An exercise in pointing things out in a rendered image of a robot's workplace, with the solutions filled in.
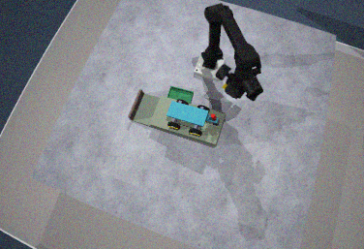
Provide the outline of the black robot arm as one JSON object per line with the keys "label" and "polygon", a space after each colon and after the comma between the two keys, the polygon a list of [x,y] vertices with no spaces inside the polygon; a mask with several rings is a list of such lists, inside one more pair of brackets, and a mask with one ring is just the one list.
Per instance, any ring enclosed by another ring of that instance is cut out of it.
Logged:
{"label": "black robot arm", "polygon": [[[206,7],[204,16],[209,23],[209,47],[201,53],[204,60],[202,66],[215,69],[219,60],[223,59],[223,52],[219,48],[221,27],[225,28],[227,36],[234,47],[235,71],[234,75],[242,81],[230,78],[225,91],[234,99],[240,99],[245,89],[249,98],[254,98],[263,90],[256,78],[261,73],[261,62],[255,48],[248,44],[241,33],[229,6],[222,3]],[[252,69],[253,67],[256,67]],[[214,70],[213,69],[213,70]]]}

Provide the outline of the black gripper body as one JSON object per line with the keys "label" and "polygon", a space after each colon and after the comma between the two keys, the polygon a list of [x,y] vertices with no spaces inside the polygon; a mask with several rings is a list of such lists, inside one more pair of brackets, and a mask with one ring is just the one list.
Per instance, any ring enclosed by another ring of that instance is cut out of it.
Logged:
{"label": "black gripper body", "polygon": [[[222,65],[222,67],[217,71],[216,73],[216,77],[219,78],[220,80],[224,80],[224,78],[227,76],[227,82],[229,83],[230,78],[235,79],[236,81],[242,81],[241,79],[238,79],[234,74],[232,73],[228,73],[231,70],[230,67],[226,66],[225,64]],[[246,94],[246,97],[248,97],[248,95]],[[258,96],[254,97],[254,98],[249,98],[250,100],[254,101]]]}

